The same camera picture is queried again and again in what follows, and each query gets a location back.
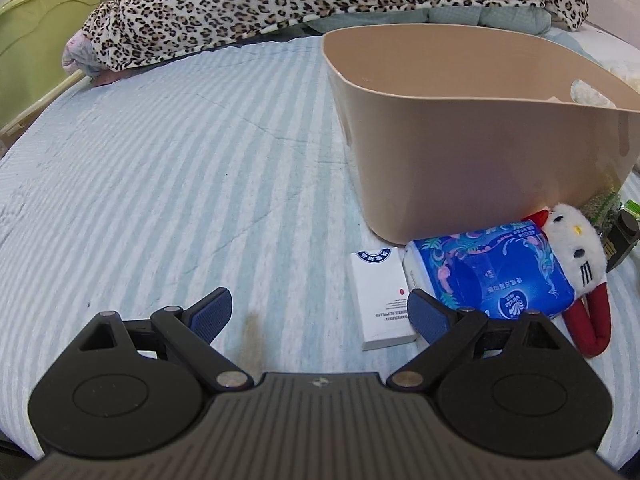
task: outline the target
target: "blue striped mattress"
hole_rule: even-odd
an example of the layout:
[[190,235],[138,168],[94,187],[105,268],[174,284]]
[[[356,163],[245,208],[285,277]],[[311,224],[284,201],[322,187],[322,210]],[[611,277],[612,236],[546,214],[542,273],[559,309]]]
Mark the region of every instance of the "blue striped mattress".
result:
[[[101,310],[148,317],[217,286],[214,346],[264,370],[379,371],[360,351],[346,255],[382,244],[351,185],[320,38],[204,52],[57,99],[0,160],[0,428],[33,456],[30,392]],[[625,196],[640,202],[632,176]],[[614,398],[600,452],[640,447],[638,256],[610,276],[614,335],[594,369]]]

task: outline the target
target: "striped bed sheet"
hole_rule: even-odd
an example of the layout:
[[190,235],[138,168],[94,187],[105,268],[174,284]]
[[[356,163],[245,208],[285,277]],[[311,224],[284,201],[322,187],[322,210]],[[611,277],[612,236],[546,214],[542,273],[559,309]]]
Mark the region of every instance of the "striped bed sheet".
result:
[[[384,379],[417,353],[360,351],[346,255],[383,243],[348,176],[320,41],[83,81],[0,160],[0,428],[28,453],[42,453],[31,390],[102,310],[148,317],[226,286],[234,313],[214,346],[256,377]],[[640,180],[623,193],[640,202]],[[614,466],[640,447],[637,268],[633,254],[610,276],[614,336],[591,362],[614,398],[600,448]]]

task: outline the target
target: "blue gripper pad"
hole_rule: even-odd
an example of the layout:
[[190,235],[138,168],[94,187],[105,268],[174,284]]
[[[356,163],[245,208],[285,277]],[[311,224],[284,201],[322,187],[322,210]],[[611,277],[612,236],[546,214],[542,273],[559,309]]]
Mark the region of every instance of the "blue gripper pad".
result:
[[182,322],[210,344],[231,319],[231,293],[219,287],[182,314]]
[[451,329],[449,317],[416,292],[409,294],[406,312],[409,323],[429,344],[435,343]]

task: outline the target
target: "hello kitty plush toy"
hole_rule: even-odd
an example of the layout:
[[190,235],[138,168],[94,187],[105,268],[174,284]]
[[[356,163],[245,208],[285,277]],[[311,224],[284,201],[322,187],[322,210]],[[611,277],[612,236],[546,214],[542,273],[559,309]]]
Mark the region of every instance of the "hello kitty plush toy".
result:
[[529,219],[545,234],[575,291],[575,300],[562,318],[576,347],[585,357],[601,354],[611,339],[611,314],[607,259],[600,237],[583,214],[567,204],[558,204]]
[[524,310],[562,313],[584,356],[609,345],[604,250],[589,221],[567,204],[521,222],[415,240],[403,263],[411,288],[449,308],[473,307],[493,319],[517,319]]

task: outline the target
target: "blue tissue package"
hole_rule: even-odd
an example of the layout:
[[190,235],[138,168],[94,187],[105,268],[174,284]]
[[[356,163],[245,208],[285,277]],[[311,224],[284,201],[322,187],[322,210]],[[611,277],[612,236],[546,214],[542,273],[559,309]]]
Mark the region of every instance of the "blue tissue package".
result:
[[471,306],[494,319],[524,310],[549,317],[574,302],[545,235],[532,221],[413,242],[434,296],[449,308]]

